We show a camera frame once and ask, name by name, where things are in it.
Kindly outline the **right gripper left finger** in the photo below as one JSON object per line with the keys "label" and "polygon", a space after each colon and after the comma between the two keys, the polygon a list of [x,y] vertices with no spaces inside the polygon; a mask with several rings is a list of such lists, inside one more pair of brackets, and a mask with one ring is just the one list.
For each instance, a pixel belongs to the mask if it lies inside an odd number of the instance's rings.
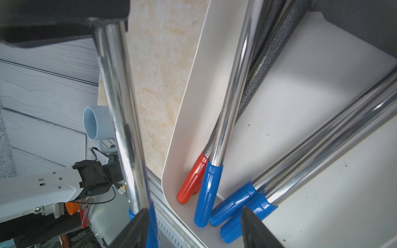
{"label": "right gripper left finger", "polygon": [[119,233],[109,248],[145,248],[149,230],[148,209],[142,209]]}

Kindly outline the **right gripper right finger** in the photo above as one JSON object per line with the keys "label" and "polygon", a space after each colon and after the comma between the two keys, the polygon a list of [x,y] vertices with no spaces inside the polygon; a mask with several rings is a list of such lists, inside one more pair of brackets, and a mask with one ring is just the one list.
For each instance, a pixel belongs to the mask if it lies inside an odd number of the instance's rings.
{"label": "right gripper right finger", "polygon": [[284,248],[251,209],[243,208],[240,225],[245,248]]}

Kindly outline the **light blue plastic cup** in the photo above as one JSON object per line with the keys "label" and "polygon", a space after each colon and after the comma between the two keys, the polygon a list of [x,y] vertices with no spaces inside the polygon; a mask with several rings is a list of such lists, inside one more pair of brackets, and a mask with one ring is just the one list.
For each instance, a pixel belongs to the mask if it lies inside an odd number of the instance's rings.
{"label": "light blue plastic cup", "polygon": [[107,106],[86,107],[83,113],[83,126],[88,138],[97,143],[97,148],[102,153],[112,154],[118,152],[117,145],[113,148],[106,148],[102,143],[104,140],[114,140],[116,138],[111,113]]}

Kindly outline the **white rectangular storage tray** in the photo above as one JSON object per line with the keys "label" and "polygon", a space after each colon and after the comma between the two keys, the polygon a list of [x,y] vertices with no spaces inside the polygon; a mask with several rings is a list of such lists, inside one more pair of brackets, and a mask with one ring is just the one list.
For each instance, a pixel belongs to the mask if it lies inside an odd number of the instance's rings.
{"label": "white rectangular storage tray", "polygon": [[[194,224],[197,196],[177,192],[222,108],[246,1],[211,1],[162,174],[164,196],[195,237],[226,248],[220,227]],[[237,122],[216,200],[271,166],[379,80],[396,58],[308,12]],[[287,248],[397,245],[397,120],[391,119],[288,197],[264,221]]]}

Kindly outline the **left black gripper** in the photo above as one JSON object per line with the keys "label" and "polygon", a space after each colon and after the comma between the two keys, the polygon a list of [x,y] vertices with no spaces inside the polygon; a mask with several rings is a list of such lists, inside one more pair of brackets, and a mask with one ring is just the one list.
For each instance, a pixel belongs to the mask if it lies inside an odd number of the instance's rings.
{"label": "left black gripper", "polygon": [[130,1],[1,1],[1,43],[35,48],[88,38],[126,22]]}

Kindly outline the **aluminium front rail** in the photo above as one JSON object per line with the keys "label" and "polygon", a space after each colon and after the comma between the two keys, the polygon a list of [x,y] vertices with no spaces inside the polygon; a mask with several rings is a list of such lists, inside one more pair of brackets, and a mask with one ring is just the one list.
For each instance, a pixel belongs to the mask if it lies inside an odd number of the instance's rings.
{"label": "aluminium front rail", "polygon": [[[175,215],[165,200],[161,179],[148,170],[148,182],[154,202],[162,248],[204,248],[198,237]],[[112,189],[94,197],[88,213],[90,228],[103,248],[107,248],[130,222],[129,199]]]}

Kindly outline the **red handled hoe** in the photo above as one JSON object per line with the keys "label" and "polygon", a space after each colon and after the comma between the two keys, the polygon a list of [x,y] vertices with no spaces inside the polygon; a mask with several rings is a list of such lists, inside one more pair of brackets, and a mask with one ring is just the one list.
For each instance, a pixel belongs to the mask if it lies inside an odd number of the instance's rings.
{"label": "red handled hoe", "polygon": [[[255,46],[245,82],[243,95],[237,111],[239,120],[264,78],[276,62],[291,34],[310,9],[311,1],[269,1],[264,17],[255,35]],[[205,167],[213,149],[217,126],[214,127],[206,146],[194,163],[176,198],[181,204],[188,202],[200,191]]]}

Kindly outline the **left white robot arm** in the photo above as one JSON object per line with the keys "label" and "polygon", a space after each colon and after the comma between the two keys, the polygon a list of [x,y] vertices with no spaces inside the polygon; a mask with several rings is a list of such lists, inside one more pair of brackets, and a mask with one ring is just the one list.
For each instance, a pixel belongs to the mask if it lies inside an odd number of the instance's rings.
{"label": "left white robot arm", "polygon": [[[89,37],[98,24],[125,23],[129,1],[1,1],[1,43],[35,48]],[[50,173],[1,183],[1,218],[47,204],[107,193],[121,181],[118,162],[83,160]]]}

